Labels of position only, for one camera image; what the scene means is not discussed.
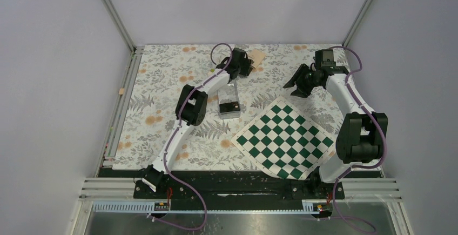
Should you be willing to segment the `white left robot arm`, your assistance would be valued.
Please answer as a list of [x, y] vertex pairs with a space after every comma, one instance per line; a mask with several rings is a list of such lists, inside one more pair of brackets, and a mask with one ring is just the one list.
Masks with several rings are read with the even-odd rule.
[[167, 192], [167, 182], [164, 175], [171, 176], [173, 160], [178, 149], [184, 144], [191, 132], [199, 126], [206, 115], [207, 100], [210, 94], [233, 82], [238, 76], [249, 76], [253, 61], [246, 51], [233, 48], [230, 55], [216, 65], [214, 73], [210, 74], [197, 86], [186, 84], [180, 93], [175, 109], [176, 120], [171, 133], [157, 158], [149, 165], [141, 178], [147, 185], [147, 191], [156, 198]]

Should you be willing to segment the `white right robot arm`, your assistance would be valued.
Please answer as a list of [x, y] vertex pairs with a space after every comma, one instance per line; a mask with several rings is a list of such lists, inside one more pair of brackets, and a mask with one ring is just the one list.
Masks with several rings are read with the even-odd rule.
[[284, 88], [295, 88], [291, 96], [307, 98], [314, 88], [322, 87], [335, 99], [344, 117], [335, 142], [336, 154], [306, 182], [314, 197], [323, 198], [336, 189], [338, 182], [354, 169], [372, 170], [381, 166], [386, 152], [388, 118], [372, 109], [351, 80], [355, 71], [338, 66], [333, 47], [315, 52], [311, 65], [301, 64]]

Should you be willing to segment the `clear plastic card box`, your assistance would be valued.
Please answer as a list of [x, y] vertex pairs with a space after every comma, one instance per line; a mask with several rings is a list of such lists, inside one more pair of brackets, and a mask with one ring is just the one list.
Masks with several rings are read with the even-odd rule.
[[218, 89], [217, 95], [219, 117], [223, 120], [239, 118], [241, 115], [241, 105], [239, 101], [237, 82], [233, 80]]

